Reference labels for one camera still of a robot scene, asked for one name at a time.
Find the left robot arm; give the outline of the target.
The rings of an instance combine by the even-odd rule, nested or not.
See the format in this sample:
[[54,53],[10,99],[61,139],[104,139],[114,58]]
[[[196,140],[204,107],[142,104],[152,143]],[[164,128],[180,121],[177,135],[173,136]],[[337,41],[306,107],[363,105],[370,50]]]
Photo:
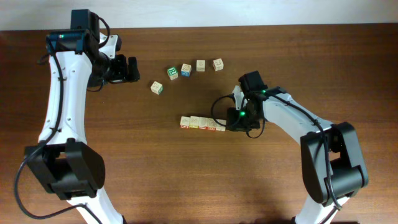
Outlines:
[[120,54],[120,37],[100,32],[102,24],[94,12],[75,9],[69,29],[46,37],[51,71],[47,114],[37,145],[25,148],[22,165],[87,223],[124,223],[104,188],[104,160],[87,144],[86,94],[109,83],[136,82],[140,73],[135,57]]

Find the wooden block red side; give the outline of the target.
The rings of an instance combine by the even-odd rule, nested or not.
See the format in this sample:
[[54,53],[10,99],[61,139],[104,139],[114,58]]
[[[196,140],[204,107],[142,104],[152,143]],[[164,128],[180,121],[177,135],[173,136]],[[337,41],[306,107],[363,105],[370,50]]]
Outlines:
[[180,119],[180,127],[183,129],[189,129],[190,128],[190,117],[182,116]]

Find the wooden block red edge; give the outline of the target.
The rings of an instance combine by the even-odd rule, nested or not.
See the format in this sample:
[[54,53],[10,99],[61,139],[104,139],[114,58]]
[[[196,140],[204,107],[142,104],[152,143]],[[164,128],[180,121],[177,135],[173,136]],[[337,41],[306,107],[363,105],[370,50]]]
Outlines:
[[207,129],[208,128],[208,118],[199,117],[198,128],[199,129]]

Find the wooden block yellow side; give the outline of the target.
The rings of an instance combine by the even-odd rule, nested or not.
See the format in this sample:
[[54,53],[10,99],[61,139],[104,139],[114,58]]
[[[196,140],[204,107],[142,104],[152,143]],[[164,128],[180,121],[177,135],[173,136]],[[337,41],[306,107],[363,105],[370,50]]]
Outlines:
[[200,117],[191,116],[190,117],[190,122],[189,122],[189,127],[198,129],[199,128],[199,121],[200,121]]

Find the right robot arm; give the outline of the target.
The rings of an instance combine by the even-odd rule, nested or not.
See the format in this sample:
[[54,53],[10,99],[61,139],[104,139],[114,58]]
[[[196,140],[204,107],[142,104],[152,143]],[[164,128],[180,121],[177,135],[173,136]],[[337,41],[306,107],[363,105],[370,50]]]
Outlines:
[[259,72],[244,74],[230,98],[226,128],[249,133],[267,122],[300,146],[302,179],[308,197],[293,223],[331,223],[351,197],[369,183],[355,128],[319,118],[281,87],[268,88]]

